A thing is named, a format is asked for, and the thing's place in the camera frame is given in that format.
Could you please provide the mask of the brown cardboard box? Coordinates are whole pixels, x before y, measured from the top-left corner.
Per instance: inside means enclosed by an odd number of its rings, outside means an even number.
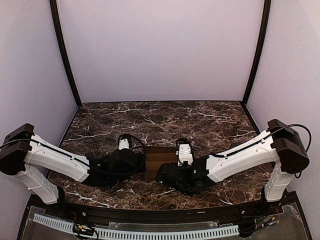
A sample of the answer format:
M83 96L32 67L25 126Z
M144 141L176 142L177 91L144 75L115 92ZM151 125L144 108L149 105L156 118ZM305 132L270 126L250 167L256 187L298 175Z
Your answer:
M177 149L175 147L146 147L146 160L144 178L146 180L155 179L158 169L165 163L177 163L178 157L176 155Z

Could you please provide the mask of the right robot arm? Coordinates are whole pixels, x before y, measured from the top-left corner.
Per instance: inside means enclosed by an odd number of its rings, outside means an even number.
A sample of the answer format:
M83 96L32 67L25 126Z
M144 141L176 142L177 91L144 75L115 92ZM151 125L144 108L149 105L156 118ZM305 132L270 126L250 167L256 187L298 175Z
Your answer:
M278 202L293 177L310 164L309 147L303 145L295 127L273 119L253 139L200 158L194 157L191 144L181 138L176 143L177 163L163 163L155 180L192 196L237 173L273 162L275 166L261 195L267 203Z

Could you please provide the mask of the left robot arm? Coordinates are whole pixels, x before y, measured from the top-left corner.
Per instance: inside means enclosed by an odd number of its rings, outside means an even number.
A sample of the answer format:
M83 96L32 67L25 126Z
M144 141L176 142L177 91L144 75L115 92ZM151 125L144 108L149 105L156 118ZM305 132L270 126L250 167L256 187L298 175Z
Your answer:
M85 186L111 188L146 171L146 146L131 134L117 139L110 155L94 158L66 151L34 133L25 123L8 134L0 146L0 171L14 176L47 205L65 201L65 192L51 183L38 166L63 174Z

